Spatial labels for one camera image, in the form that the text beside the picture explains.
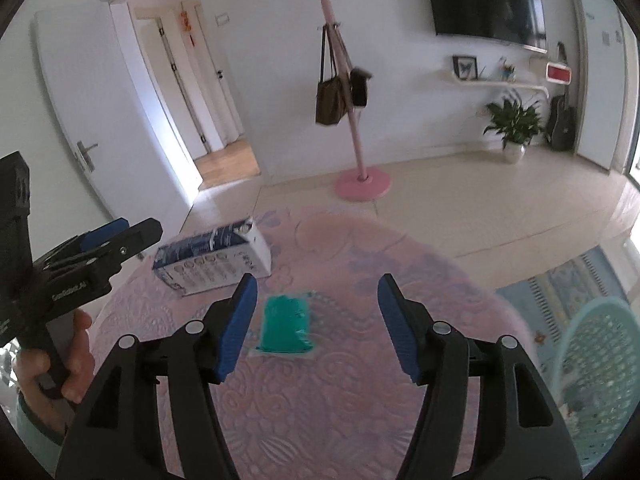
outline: black guitar case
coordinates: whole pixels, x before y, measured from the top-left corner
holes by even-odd
[[[567,64],[564,43],[558,43],[560,61]],[[556,152],[567,152],[574,148],[576,135],[575,107],[569,106],[569,85],[564,94],[551,99],[551,112],[546,124],[546,141]]]

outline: door handle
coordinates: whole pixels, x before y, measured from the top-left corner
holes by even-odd
[[[78,152],[80,152],[80,155],[82,156],[82,160],[84,160],[84,163],[86,164],[87,169],[89,170],[89,173],[93,173],[95,171],[95,165],[94,165],[94,162],[91,160],[91,156],[89,155],[89,150],[97,148],[98,143],[94,142],[91,146],[86,148],[82,143],[82,140],[78,140],[78,142],[76,142],[76,146],[78,146]]]

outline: brown handbag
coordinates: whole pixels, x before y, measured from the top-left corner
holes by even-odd
[[[344,46],[344,40],[340,34],[340,29],[335,27],[335,35],[338,38],[340,48],[344,52],[344,57],[347,60],[347,67],[349,68],[349,83],[351,86],[351,101],[356,108],[364,108],[367,106],[367,100],[369,93],[367,91],[367,81],[373,77],[371,72],[364,70],[363,68],[354,67],[351,63],[351,58],[347,52],[347,47]]]
[[[316,94],[316,123],[324,126],[334,126],[347,113],[347,103],[344,99],[342,81],[335,67],[334,48],[331,39],[327,38],[326,25],[322,28],[322,59],[320,61],[320,82]],[[331,58],[331,78],[324,80],[324,46],[329,42],[329,57]]]

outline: wall shelf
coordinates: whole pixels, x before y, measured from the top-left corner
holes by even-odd
[[[493,86],[495,88],[526,88],[535,92],[542,92],[546,99],[549,99],[549,89],[546,86],[536,85],[533,83],[525,83],[518,81],[498,81],[495,79],[473,79],[470,81],[464,81],[456,75],[455,72],[450,72],[453,81],[462,86]]]

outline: television screen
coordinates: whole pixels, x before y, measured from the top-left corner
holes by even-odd
[[[431,0],[436,34],[478,36],[546,52],[542,0]]]

